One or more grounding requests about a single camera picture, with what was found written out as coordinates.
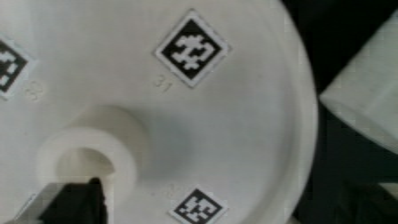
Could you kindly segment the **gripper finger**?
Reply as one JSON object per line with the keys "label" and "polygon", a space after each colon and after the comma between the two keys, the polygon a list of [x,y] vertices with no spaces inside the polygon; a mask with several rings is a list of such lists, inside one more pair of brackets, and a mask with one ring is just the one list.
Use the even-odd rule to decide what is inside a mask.
{"label": "gripper finger", "polygon": [[10,224],[108,224],[99,178],[85,183],[49,183],[28,199]]}

